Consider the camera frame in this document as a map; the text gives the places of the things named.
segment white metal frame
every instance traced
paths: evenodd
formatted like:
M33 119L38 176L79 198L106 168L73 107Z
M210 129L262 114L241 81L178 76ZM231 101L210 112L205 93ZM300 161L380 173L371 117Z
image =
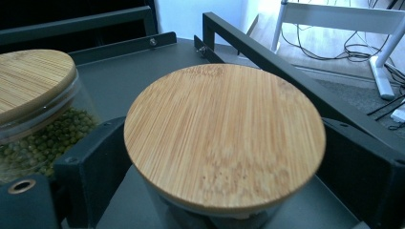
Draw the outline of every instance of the white metal frame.
M370 59L370 64L380 96L389 100L394 98L384 64L405 33L405 11L320 6L282 0L270 48L275 53L280 46L279 37L283 23L390 34L384 49L379 56Z

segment glass jar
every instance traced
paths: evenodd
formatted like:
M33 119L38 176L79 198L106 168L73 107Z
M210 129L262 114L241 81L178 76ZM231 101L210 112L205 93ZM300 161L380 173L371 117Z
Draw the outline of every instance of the glass jar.
M0 55L0 185L39 173L98 124L73 59L32 50Z

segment wooden floor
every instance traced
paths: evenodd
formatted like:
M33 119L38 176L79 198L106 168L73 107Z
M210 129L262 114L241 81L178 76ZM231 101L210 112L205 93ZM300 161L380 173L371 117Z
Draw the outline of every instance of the wooden floor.
M301 0L300 3L342 6L342 7L357 7L367 8L367 0ZM376 9L386 9L391 1L380 0L375 6ZM277 16L280 9L280 1L261 0L259 12L259 20L251 33L251 37L257 40L266 48L270 48ZM344 50L344 44L353 34L353 31L342 31L328 28L316 28L310 26L300 25L297 30L296 25L285 23L283 25L283 32L286 40L293 44L298 44L297 33L302 47L310 50L311 52L323 57L335 57ZM384 43L387 35L376 34L370 32L359 32L356 34L348 44L367 44L372 47L380 48ZM287 62L302 66L304 68L311 68L321 71L342 73L351 76L373 78L373 72L370 67L369 61L364 62L351 62L348 59L341 60L316 60L307 57L299 48L295 48L288 44L282 36L280 36L280 48L277 52L279 56L284 58ZM353 51L374 53L375 51L370 48L354 48ZM405 72L405 38L402 38L399 45L395 48L391 55L394 65L401 71Z

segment round wooden lid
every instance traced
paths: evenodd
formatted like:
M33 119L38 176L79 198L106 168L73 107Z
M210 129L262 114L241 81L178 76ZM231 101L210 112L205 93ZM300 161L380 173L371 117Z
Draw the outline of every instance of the round wooden lid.
M177 204L207 214L272 206L315 174L326 138L312 103L285 80L228 64L182 69L132 104L128 154Z
M47 105L75 79L64 52L30 50L0 54L0 126Z

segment white power adapter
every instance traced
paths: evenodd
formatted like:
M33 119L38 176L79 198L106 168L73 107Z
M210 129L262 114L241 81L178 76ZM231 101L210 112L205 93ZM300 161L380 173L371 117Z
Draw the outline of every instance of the white power adapter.
M391 118L395 122L405 122L405 104L402 104L400 107L398 107L392 114Z

